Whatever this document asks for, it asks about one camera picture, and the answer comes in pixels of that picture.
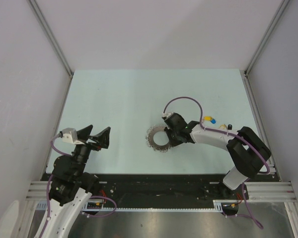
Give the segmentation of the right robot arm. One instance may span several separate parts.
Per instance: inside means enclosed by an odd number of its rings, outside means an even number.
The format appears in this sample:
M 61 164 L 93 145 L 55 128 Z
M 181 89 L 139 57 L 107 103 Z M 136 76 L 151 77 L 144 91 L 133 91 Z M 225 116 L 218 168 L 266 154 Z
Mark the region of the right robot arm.
M 170 147 L 184 143 L 206 144 L 228 151 L 234 167 L 225 175 L 219 193 L 225 199 L 231 199 L 237 193 L 237 188 L 254 178 L 266 167 L 270 172 L 267 161 L 272 153 L 265 143 L 249 127 L 238 131 L 215 129 L 203 126 L 198 121 L 187 123 L 178 113 L 163 113 L 164 129 L 169 139 Z

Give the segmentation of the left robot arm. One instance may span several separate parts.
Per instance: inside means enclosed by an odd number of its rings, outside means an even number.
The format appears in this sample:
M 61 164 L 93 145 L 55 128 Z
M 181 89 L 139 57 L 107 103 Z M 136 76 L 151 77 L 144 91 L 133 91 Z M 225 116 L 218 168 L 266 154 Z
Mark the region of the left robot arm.
M 89 125 L 81 130 L 65 128 L 56 134 L 50 145 L 60 156 L 46 187 L 47 207 L 37 230 L 37 238 L 66 238 L 86 202 L 101 191 L 99 178 L 85 172 L 91 151 L 109 147 L 111 128 L 91 135 Z

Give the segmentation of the metal disc with keyrings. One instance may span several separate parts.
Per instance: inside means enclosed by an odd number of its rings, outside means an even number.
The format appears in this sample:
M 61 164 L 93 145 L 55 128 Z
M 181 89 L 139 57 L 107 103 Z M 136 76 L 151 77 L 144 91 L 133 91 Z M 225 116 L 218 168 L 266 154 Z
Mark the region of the metal disc with keyrings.
M 165 132 L 166 126 L 163 124 L 156 124 L 147 130 L 146 140 L 147 146 L 154 151 L 167 152 L 171 148 L 171 144 Z

